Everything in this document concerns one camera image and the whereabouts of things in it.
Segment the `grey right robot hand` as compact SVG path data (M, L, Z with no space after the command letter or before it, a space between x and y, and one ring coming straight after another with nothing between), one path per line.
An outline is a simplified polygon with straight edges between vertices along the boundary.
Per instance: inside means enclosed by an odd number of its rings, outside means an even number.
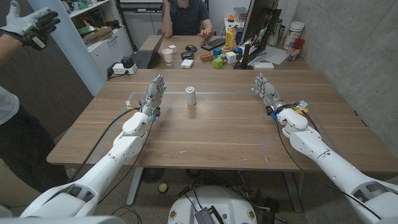
M263 73L256 77L254 83L256 87L251 90L262 99L269 116L277 115L286 107L277 89Z

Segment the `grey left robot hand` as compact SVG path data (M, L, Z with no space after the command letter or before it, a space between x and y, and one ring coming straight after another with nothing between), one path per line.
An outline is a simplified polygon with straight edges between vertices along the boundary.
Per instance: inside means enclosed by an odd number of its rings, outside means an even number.
M166 89L167 86L164 82L164 77L161 74L158 74L158 76L152 80L147 88L140 112L148 116L160 116L160 104Z

